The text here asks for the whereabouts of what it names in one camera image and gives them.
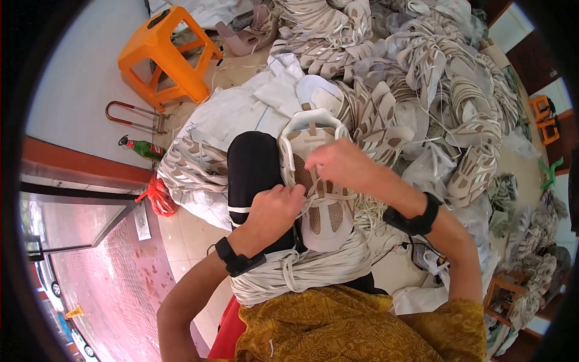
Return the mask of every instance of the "car wheel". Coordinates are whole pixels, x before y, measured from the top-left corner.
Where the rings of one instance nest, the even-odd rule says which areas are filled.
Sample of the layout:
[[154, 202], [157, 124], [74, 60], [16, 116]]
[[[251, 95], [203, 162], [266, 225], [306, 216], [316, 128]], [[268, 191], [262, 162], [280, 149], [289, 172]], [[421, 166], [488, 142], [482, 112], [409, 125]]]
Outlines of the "car wheel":
[[56, 295], [57, 297], [60, 298], [61, 291], [60, 291], [60, 286], [58, 285], [58, 283], [53, 281], [51, 288], [52, 288], [52, 292], [54, 293], [54, 295]]
[[94, 357], [94, 351], [89, 345], [85, 345], [85, 353], [89, 357]]

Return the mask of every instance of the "black wristband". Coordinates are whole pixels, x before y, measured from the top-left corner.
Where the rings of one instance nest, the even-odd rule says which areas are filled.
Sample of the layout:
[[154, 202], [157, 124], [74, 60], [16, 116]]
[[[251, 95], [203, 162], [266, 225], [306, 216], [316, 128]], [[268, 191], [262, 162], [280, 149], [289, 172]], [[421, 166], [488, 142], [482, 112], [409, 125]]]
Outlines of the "black wristband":
[[385, 223], [407, 233], [408, 235], [426, 235], [432, 231], [432, 224], [438, 216], [438, 209], [442, 202], [431, 193], [425, 192], [426, 195], [426, 210], [424, 214], [413, 217], [412, 219], [405, 218], [395, 208], [388, 206], [382, 220]]
[[258, 254], [251, 259], [243, 254], [235, 254], [235, 251], [231, 248], [226, 237], [223, 237], [215, 244], [215, 250], [219, 259], [225, 262], [225, 268], [230, 273], [231, 277], [240, 276], [257, 266], [262, 265], [266, 261], [264, 254]]

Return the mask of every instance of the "yellow patterned shirt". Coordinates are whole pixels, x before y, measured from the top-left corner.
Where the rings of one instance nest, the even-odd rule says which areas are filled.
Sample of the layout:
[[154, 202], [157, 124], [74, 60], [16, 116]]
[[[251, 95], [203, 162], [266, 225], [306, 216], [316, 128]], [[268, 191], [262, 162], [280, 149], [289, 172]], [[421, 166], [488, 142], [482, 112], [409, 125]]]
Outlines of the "yellow patterned shirt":
[[484, 361], [481, 304], [453, 300], [395, 316], [392, 297], [345, 286], [288, 292], [241, 307], [237, 361]]

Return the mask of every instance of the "person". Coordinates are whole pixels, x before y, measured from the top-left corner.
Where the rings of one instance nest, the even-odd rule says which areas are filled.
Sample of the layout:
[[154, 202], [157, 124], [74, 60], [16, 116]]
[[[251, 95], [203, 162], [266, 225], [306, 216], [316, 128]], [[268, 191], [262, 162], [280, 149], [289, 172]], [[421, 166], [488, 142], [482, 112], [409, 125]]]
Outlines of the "person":
[[[246, 220], [236, 222], [241, 225], [227, 238], [237, 255], [252, 258], [271, 252], [279, 242], [287, 248], [284, 243], [294, 239], [291, 229], [303, 207], [305, 187], [271, 184], [281, 179], [277, 152], [275, 139], [259, 132], [237, 136], [228, 150], [229, 204], [247, 207], [239, 203], [251, 199], [249, 214], [241, 215]], [[406, 218], [426, 209], [425, 194], [371, 161], [349, 140], [317, 148], [306, 168], [315, 169], [323, 180], [381, 199]], [[483, 361], [486, 331], [476, 244], [444, 207], [426, 237], [450, 263], [449, 301], [437, 310], [393, 315], [392, 297], [368, 286], [368, 281], [373, 284], [371, 274], [360, 282], [287, 292], [240, 308], [247, 329], [237, 341], [234, 360]], [[199, 358], [190, 323], [228, 275], [214, 251], [169, 292], [157, 312], [163, 361]]]

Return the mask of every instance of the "red plastic bag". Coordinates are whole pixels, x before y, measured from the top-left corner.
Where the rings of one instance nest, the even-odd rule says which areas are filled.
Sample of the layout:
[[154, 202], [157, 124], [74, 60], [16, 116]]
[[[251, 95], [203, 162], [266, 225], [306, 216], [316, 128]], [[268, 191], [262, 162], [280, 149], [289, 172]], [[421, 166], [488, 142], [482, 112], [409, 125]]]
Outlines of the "red plastic bag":
[[163, 180], [158, 178], [156, 174], [149, 181], [146, 191], [135, 202], [141, 201], [145, 195], [149, 196], [149, 200], [153, 204], [153, 211], [159, 216], [172, 216], [179, 208], [179, 205], [171, 198], [169, 189], [167, 189]]

